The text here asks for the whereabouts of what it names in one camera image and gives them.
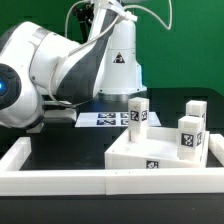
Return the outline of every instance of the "black table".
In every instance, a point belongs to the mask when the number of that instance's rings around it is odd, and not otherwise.
[[[149,89],[150,111],[164,127],[177,127],[189,100],[208,102],[207,130],[224,135],[224,97],[210,89]],[[126,102],[95,99],[79,112],[125,112]],[[103,169],[104,151],[125,128],[74,128],[46,123],[40,134],[0,129],[0,155],[20,136],[30,136],[32,153],[22,170]],[[221,166],[209,153],[208,167]],[[1,197],[0,223],[223,223],[224,193]]]

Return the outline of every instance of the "green wall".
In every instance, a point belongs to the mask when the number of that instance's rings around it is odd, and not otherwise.
[[[73,0],[1,0],[0,33],[29,20],[63,35],[65,16]],[[137,60],[147,87],[205,87],[224,95],[224,1],[172,0],[173,28],[166,31],[140,11]],[[168,23],[168,0],[142,2]],[[81,39],[76,20],[69,36]]]

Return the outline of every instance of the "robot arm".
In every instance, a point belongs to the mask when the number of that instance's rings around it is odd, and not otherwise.
[[[89,40],[99,35],[117,13],[96,7]],[[7,127],[29,128],[43,119],[43,101],[36,85],[45,89],[52,71],[51,92],[61,100],[80,104],[91,100],[102,79],[102,63],[113,30],[76,54],[80,45],[42,27],[25,22],[0,40],[0,122]]]

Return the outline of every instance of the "black circular joint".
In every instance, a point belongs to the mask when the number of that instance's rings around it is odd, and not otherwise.
[[[21,80],[8,65],[0,64],[0,110],[10,107],[21,93]]]

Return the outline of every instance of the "white rectangular block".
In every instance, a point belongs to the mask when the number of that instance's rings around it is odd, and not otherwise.
[[[178,121],[178,152],[180,159],[200,161],[204,137],[204,120],[185,116]]]
[[[135,97],[128,101],[129,140],[140,143],[147,138],[149,127],[149,99]]]
[[[207,102],[191,100],[186,104],[186,115],[202,117],[204,119],[204,128],[206,128]]]
[[[149,120],[149,99],[135,97],[128,101],[129,130],[140,131],[148,127]]]

